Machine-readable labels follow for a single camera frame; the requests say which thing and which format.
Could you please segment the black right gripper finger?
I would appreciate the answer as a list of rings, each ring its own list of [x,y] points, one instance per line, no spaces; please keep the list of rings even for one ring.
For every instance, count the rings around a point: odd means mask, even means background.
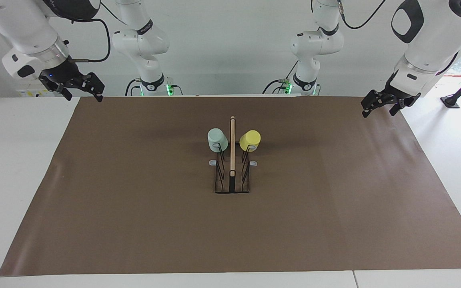
[[[102,94],[104,93],[105,85],[100,78],[93,72],[82,76],[81,90],[94,96],[97,102],[101,103],[103,100]]]
[[[61,95],[67,101],[71,101],[72,99],[71,92],[67,88],[65,88],[63,84],[57,84],[54,82],[50,82],[49,91],[55,93],[55,95]]]

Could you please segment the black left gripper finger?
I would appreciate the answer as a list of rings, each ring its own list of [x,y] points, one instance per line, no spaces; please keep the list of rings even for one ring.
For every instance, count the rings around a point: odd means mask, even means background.
[[[403,98],[397,100],[397,103],[392,106],[392,108],[389,110],[389,113],[391,116],[395,116],[400,110],[406,108],[407,106],[412,105],[412,99],[411,98]]]
[[[389,103],[389,94],[371,90],[362,100],[361,106],[363,108],[362,116],[367,118],[370,113]]]

